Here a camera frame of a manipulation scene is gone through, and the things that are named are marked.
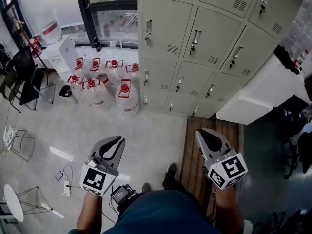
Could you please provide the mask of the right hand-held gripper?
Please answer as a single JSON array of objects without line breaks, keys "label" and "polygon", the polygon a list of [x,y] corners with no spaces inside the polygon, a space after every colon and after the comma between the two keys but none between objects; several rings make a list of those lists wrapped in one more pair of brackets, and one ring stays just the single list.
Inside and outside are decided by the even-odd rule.
[{"label": "right hand-held gripper", "polygon": [[195,136],[205,159],[204,165],[208,169],[207,178],[217,188],[226,189],[233,186],[248,172],[242,154],[230,148],[231,145],[223,134],[213,129],[199,128]]}]

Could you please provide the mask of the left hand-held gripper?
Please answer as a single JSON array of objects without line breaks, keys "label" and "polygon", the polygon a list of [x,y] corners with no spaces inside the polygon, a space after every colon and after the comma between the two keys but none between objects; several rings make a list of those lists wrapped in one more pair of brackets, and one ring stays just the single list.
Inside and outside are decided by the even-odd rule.
[{"label": "left hand-held gripper", "polygon": [[[104,154],[117,143],[118,145],[112,156],[104,158]],[[88,156],[81,171],[80,186],[83,190],[103,197],[119,175],[117,168],[125,144],[126,141],[124,138],[121,139],[121,136],[111,136],[98,141],[93,146],[91,156]]]}]

